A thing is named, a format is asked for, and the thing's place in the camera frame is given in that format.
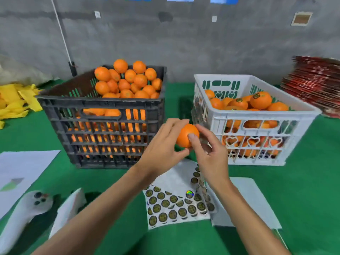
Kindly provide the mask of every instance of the stack of red bags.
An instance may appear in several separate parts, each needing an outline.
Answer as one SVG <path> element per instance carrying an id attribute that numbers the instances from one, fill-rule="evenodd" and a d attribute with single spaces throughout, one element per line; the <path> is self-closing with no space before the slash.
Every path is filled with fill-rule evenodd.
<path id="1" fill-rule="evenodd" d="M 282 79 L 281 88 L 310 103 L 327 117 L 340 118 L 340 61 L 295 56 L 295 69 Z"/>

